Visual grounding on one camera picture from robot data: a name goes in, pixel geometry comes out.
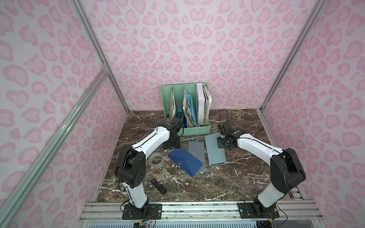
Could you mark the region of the light teal envelope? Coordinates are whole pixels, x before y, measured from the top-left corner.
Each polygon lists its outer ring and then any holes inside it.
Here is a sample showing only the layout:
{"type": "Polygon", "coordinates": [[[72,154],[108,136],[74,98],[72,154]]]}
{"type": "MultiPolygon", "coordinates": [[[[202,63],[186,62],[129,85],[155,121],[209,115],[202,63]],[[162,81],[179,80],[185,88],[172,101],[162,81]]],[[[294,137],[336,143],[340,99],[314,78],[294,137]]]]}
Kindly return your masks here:
{"type": "Polygon", "coordinates": [[[218,148],[218,138],[221,138],[220,133],[205,136],[205,143],[210,166],[227,162],[225,150],[223,148],[218,148]]]}

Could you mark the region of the dark blue envelope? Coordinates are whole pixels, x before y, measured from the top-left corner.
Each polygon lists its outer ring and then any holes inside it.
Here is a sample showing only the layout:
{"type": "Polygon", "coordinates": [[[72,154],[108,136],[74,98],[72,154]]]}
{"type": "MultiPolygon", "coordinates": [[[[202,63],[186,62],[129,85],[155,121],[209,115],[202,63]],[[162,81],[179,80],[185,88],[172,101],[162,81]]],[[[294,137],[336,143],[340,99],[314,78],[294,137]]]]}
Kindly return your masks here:
{"type": "Polygon", "coordinates": [[[183,148],[172,150],[168,157],[189,176],[194,177],[203,163],[183,148]]]}

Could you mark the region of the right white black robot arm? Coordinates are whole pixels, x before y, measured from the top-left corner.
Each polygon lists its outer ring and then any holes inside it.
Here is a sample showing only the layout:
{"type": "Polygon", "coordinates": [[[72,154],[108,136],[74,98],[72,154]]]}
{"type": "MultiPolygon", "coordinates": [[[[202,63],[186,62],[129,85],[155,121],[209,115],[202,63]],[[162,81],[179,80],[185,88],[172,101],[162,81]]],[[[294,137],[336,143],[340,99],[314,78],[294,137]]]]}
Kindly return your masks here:
{"type": "Polygon", "coordinates": [[[253,200],[253,209],[263,214],[293,188],[306,180],[297,153],[267,144],[252,135],[232,128],[229,122],[218,125],[219,148],[240,148],[262,159],[270,166],[270,184],[253,200]]]}

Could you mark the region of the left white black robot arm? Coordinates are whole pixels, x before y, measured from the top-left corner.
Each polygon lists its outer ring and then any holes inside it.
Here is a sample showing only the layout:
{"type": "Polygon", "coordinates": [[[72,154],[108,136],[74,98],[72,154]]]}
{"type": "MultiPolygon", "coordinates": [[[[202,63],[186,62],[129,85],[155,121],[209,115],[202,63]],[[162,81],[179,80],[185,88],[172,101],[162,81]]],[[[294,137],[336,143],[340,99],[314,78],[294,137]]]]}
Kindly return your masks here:
{"type": "Polygon", "coordinates": [[[174,117],[170,122],[160,123],[152,133],[141,141],[132,146],[124,145],[119,150],[114,173],[127,190],[129,204],[135,209],[144,210],[148,205],[148,197],[143,187],[147,158],[160,145],[164,149],[180,148],[178,133],[182,126],[182,120],[174,117]]]}

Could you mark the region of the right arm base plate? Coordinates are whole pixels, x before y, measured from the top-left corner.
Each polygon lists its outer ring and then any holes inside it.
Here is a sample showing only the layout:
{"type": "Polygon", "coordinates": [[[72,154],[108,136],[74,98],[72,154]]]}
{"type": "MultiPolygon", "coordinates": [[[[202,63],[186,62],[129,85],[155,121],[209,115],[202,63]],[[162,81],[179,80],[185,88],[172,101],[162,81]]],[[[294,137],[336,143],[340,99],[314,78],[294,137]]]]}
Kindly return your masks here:
{"type": "Polygon", "coordinates": [[[237,206],[242,219],[277,219],[280,217],[276,204],[265,208],[259,202],[238,202],[237,206]]]}

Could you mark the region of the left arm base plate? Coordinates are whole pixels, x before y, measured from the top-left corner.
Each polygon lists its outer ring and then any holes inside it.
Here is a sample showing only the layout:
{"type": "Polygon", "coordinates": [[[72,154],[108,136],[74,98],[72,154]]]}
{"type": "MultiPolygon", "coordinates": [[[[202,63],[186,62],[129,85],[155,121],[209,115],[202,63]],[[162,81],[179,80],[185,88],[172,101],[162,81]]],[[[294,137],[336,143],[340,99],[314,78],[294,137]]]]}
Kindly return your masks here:
{"type": "Polygon", "coordinates": [[[161,219],[163,205],[158,203],[147,203],[142,208],[137,208],[131,203],[125,205],[123,209],[122,220],[137,220],[137,219],[161,219]]]}

